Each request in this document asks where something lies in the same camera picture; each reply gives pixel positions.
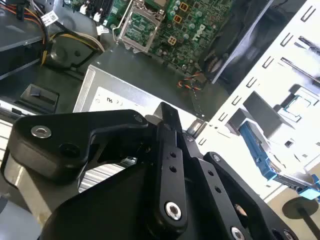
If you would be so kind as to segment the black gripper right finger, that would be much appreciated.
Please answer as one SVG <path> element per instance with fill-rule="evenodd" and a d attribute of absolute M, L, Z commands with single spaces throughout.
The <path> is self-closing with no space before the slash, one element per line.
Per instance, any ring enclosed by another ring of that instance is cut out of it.
<path fill-rule="evenodd" d="M 297 240 L 294 231 L 216 152 L 183 135 L 189 240 Z"/>

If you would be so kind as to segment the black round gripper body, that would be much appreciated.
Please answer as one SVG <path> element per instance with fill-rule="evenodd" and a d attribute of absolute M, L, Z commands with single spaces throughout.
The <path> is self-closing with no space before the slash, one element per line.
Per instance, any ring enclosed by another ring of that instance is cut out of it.
<path fill-rule="evenodd" d="M 180 163 L 138 164 L 60 205 L 42 240 L 224 240 L 217 211 Z"/>

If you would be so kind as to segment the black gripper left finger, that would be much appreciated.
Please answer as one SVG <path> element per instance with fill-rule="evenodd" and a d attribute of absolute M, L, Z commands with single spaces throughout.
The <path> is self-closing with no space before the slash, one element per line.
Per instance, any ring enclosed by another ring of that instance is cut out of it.
<path fill-rule="evenodd" d="M 182 164 L 178 111 L 158 107 L 153 124 L 125 110 L 33 115 L 12 127 L 1 173 L 17 188 L 42 230 L 67 200 L 132 166 Z"/>

